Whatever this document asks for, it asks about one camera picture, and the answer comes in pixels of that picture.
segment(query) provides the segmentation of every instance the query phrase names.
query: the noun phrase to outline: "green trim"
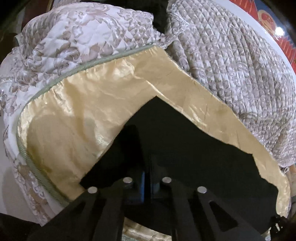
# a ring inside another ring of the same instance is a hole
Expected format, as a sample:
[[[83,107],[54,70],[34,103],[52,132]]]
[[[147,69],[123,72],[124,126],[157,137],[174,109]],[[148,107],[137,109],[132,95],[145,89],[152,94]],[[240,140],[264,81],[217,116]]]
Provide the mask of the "green trim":
[[[76,67],[75,69],[69,71],[68,73],[61,75],[60,77],[58,77],[57,79],[55,79],[50,85],[45,86],[43,89],[41,89],[40,91],[38,91],[27,103],[26,105],[23,107],[21,114],[24,110],[24,108],[32,101],[35,100],[36,98],[38,98],[39,96],[41,96],[42,94],[46,93],[47,91],[49,91],[53,86],[55,86],[56,84],[58,84],[59,82],[61,82],[63,79],[72,76],[80,71],[89,69],[91,67],[94,67],[98,64],[103,64],[106,62],[110,62],[112,60],[115,59],[119,59],[119,58],[123,58],[123,57],[127,57],[129,55],[132,54],[136,54],[138,52],[144,51],[146,49],[149,49],[153,47],[153,45],[146,45],[140,48],[136,48],[133,50],[129,50],[123,53],[118,53],[115,55],[111,55],[105,58],[100,58],[100,59],[96,59],[96,60],[92,60],[90,62],[87,62],[85,64],[79,65],[78,67]],[[30,168],[30,171],[35,175],[35,177],[37,178],[39,185],[42,185],[48,192],[49,194],[55,198],[62,206],[67,206],[70,203],[70,200],[65,197],[57,188],[56,186],[51,182],[51,180],[47,177],[47,175],[45,173],[43,173],[42,170],[39,170],[34,162],[32,161],[30,155],[27,153],[27,149],[24,146],[23,142],[21,141],[20,137],[19,137],[19,133],[18,133],[18,129],[16,131],[16,139],[17,139],[17,146],[19,148],[20,151],[20,155],[25,159],[27,165]]]

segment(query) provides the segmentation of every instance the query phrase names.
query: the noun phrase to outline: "gold fabric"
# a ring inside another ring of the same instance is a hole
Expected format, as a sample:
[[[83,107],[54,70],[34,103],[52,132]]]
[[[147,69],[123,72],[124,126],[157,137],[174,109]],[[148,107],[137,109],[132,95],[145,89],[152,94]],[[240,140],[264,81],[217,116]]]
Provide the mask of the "gold fabric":
[[[73,200],[83,192],[81,178],[154,96],[209,135],[253,154],[261,177],[279,190],[277,213],[287,215],[289,182],[267,150],[226,104],[157,47],[65,78],[24,108],[18,134],[37,168]]]

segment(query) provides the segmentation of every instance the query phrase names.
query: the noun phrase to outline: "bright light spot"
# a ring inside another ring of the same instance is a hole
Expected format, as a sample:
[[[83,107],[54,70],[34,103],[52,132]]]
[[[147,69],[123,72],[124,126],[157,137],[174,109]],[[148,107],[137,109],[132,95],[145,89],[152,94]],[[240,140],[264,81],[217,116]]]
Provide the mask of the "bright light spot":
[[[284,36],[285,32],[284,32],[284,30],[281,27],[276,27],[275,34],[277,36]]]

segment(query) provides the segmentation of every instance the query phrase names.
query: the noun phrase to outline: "metal bolt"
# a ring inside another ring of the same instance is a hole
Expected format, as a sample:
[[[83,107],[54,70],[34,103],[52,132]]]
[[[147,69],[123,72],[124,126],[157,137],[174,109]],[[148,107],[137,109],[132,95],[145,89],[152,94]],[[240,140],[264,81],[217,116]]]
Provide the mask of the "metal bolt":
[[[171,183],[172,179],[170,177],[164,177],[162,181],[163,183]]]
[[[201,186],[201,187],[198,187],[198,188],[197,188],[197,191],[198,191],[199,193],[206,193],[206,192],[207,192],[207,189],[206,189],[205,187]]]
[[[133,182],[133,179],[132,179],[131,177],[125,177],[125,178],[123,179],[123,182],[124,182],[125,184],[130,184],[130,183]]]
[[[96,187],[90,187],[90,188],[87,189],[87,191],[89,193],[91,193],[91,194],[94,194],[94,193],[96,193],[98,191],[98,189]]]

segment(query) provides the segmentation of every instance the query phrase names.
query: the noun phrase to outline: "green cord edging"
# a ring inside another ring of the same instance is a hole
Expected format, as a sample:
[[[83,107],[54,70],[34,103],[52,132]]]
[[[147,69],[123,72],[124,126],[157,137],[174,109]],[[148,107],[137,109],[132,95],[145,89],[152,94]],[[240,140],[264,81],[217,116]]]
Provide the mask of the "green cord edging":
[[[96,59],[96,60],[92,60],[89,61],[85,64],[79,65],[78,67],[76,67],[75,69],[67,72],[64,75],[59,76],[58,78],[56,78],[51,84],[43,87],[40,91],[38,91],[27,103],[26,105],[23,107],[20,116],[24,110],[24,108],[32,101],[35,100],[36,98],[38,98],[39,96],[41,96],[42,94],[46,93],[47,91],[49,91],[53,86],[55,86],[56,84],[58,84],[59,82],[61,82],[63,79],[70,77],[80,71],[89,69],[91,67],[94,67],[98,64],[103,64],[106,62],[110,62],[112,60],[115,59],[119,59],[119,58],[123,58],[132,54],[136,54],[138,52],[141,52],[143,50],[149,49],[151,47],[153,47],[154,45],[146,45],[140,48],[136,48],[133,50],[128,50],[125,51],[123,53],[118,53],[118,54],[114,54],[105,58],[100,58],[100,59]],[[34,174],[34,176],[36,177],[36,179],[39,182],[39,185],[42,185],[48,192],[49,194],[55,198],[63,207],[67,206],[70,203],[70,200],[65,197],[57,188],[56,186],[51,182],[51,180],[47,177],[47,175],[45,173],[43,173],[42,170],[39,170],[34,162],[32,161],[31,157],[29,156],[29,154],[27,153],[27,149],[24,146],[23,142],[21,141],[19,134],[18,134],[18,130],[16,131],[16,139],[17,139],[17,146],[19,148],[20,151],[20,155],[25,159],[27,165],[30,168],[30,171]]]

